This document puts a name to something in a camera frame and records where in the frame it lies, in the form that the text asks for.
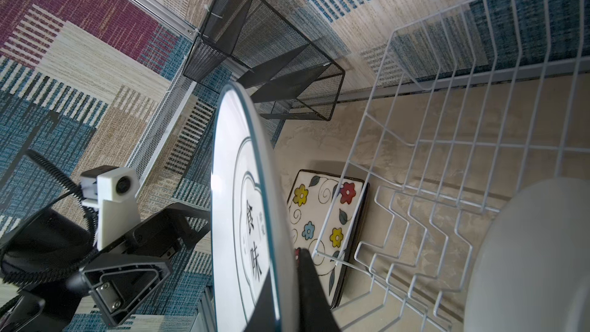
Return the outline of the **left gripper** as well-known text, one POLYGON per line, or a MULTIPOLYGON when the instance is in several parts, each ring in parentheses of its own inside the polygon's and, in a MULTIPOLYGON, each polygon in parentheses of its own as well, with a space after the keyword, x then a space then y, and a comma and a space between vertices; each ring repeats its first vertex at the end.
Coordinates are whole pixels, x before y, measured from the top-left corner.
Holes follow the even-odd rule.
POLYGON ((89 231, 46 208, 1 243, 1 276, 18 286, 1 308, 3 331, 62 331, 90 297, 107 327, 119 327, 171 276, 181 246, 210 231, 209 211, 173 203, 102 251, 89 231))

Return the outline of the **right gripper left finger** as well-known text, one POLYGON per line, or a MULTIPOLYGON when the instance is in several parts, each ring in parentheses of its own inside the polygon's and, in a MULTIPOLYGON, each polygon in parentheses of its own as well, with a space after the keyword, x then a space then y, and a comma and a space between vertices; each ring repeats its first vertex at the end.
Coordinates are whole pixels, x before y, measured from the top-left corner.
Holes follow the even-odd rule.
POLYGON ((275 327, 272 284, 271 281, 265 281, 244 332, 272 332, 275 331, 275 327))

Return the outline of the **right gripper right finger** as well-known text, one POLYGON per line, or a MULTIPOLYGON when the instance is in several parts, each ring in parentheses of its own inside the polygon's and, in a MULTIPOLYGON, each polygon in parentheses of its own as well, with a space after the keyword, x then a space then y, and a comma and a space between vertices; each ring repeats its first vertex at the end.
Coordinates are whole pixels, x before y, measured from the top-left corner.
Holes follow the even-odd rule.
POLYGON ((300 298, 300 331, 340 331, 310 252, 297 249, 297 276, 300 298))

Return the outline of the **white round plate three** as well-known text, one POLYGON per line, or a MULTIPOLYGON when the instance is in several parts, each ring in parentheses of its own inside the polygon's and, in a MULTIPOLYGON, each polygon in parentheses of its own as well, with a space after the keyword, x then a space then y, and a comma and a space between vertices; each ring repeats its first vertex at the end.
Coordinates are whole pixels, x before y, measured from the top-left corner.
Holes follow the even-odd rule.
POLYGON ((244 331, 265 281, 272 284, 276 318, 265 138, 245 89, 235 82, 224 86, 215 119, 210 176, 214 300, 219 331, 244 331))

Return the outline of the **white round plate four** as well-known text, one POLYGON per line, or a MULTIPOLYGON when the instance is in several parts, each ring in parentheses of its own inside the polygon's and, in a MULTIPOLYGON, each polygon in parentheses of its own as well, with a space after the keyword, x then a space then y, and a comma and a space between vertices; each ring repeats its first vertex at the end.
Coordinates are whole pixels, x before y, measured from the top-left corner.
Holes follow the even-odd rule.
POLYGON ((587 180, 541 181, 501 210, 470 278, 464 329, 589 329, 587 180))

